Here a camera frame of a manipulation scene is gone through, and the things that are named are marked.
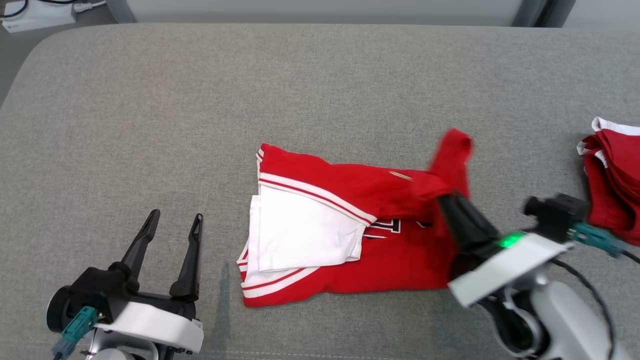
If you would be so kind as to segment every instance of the power strip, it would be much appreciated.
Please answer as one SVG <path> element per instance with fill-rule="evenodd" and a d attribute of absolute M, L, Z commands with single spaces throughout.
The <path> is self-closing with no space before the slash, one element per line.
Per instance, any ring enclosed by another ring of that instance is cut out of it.
<path fill-rule="evenodd" d="M 23 6 L 24 1 L 7 3 L 4 7 L 4 14 L 15 13 Z M 73 24 L 74 22 L 76 22 L 76 11 L 73 4 L 51 4 L 32 0 L 22 14 L 3 19 L 2 24 L 10 33 L 16 33 L 18 31 L 48 28 L 49 26 Z"/>

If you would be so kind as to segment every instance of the folded red clothing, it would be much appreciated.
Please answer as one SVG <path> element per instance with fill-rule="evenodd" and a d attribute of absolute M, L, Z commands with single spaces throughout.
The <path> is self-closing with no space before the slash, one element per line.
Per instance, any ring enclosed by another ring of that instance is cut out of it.
<path fill-rule="evenodd" d="M 439 216 L 435 197 L 453 190 L 468 195 L 466 161 L 470 152 L 471 139 L 457 130 L 445 135 L 429 171 L 331 165 L 315 156 L 263 145 L 259 152 L 260 184 L 290 189 L 349 212 L 367 222 L 367 229 L 358 261 L 252 274 L 250 263 L 256 260 L 250 242 L 259 227 L 253 220 L 260 218 L 260 201 L 254 197 L 253 230 L 237 261 L 244 304 L 279 305 L 322 292 L 445 288 L 458 250 Z"/>
<path fill-rule="evenodd" d="M 597 117 L 592 128 L 596 133 L 578 144 L 589 179 L 589 223 L 640 245 L 640 127 Z"/>

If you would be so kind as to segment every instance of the black cable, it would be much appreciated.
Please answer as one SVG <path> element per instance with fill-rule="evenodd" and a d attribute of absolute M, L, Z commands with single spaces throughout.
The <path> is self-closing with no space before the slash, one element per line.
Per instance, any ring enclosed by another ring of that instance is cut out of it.
<path fill-rule="evenodd" d="M 29 6 L 29 0 L 24 0 L 24 5 L 22 5 L 22 8 L 20 10 L 16 11 L 15 13 L 11 13 L 9 15 L 0 14 L 0 19 L 8 19 L 10 17 L 18 16 L 22 14 L 24 10 L 27 10 L 27 6 Z"/>
<path fill-rule="evenodd" d="M 627 250 L 624 250 L 624 251 L 622 252 L 622 254 L 623 254 L 624 256 L 628 257 L 629 259 L 631 259 L 631 260 L 635 261 L 636 263 L 640 264 L 640 258 L 639 258 L 639 257 L 637 257 L 637 256 L 635 256 L 635 255 L 633 255 L 631 252 L 629 252 L 629 251 L 627 251 Z"/>
<path fill-rule="evenodd" d="M 593 285 L 591 285 L 591 283 L 587 280 L 587 278 L 584 277 L 584 275 L 580 274 L 578 270 L 572 268 L 569 264 L 563 263 L 558 259 L 551 259 L 551 262 L 553 264 L 556 264 L 557 266 L 560 266 L 561 268 L 564 268 L 570 274 L 577 277 L 582 285 L 584 285 L 585 288 L 589 289 L 589 291 L 593 295 L 593 298 L 596 300 L 598 305 L 600 305 L 602 316 L 604 316 L 604 320 L 607 322 L 607 326 L 609 327 L 609 343 L 611 344 L 611 346 L 609 347 L 609 354 L 607 356 L 607 359 L 611 360 L 613 358 L 613 352 L 616 346 L 616 329 L 613 326 L 613 320 L 611 319 L 611 315 L 609 314 L 607 304 L 604 303 L 604 300 L 602 300 L 602 297 L 600 296 L 596 288 L 594 288 Z"/>
<path fill-rule="evenodd" d="M 56 1 L 56 0 L 39 0 L 43 3 L 50 3 L 50 4 L 73 4 L 74 2 L 76 2 L 77 0 L 67 0 L 67 1 Z"/>

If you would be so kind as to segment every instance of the small logo on shirt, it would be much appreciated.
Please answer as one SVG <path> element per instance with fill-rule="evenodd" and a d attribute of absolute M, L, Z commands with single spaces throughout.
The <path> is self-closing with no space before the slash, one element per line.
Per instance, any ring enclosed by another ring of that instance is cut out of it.
<path fill-rule="evenodd" d="M 397 176 L 397 177 L 402 177 L 402 178 L 403 178 L 403 179 L 405 179 L 405 180 L 413 181 L 413 178 L 408 177 L 408 176 L 406 176 L 406 175 L 399 174 L 399 173 L 397 173 L 397 172 L 395 172 L 395 171 L 390 171 L 390 172 L 389 172 L 389 174 L 391 174 L 391 175 L 395 175 L 395 176 Z"/>

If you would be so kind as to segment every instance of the teal connector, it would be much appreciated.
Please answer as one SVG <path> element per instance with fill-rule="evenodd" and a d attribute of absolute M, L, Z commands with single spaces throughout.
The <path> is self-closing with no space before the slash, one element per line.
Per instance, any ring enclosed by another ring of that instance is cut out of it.
<path fill-rule="evenodd" d="M 67 325 L 60 339 L 51 349 L 55 360 L 66 360 L 76 349 L 76 344 L 87 335 L 98 322 L 98 311 L 90 306 L 83 307 Z"/>
<path fill-rule="evenodd" d="M 616 259 L 627 249 L 627 244 L 615 236 L 582 222 L 576 224 L 573 240 L 604 250 Z"/>

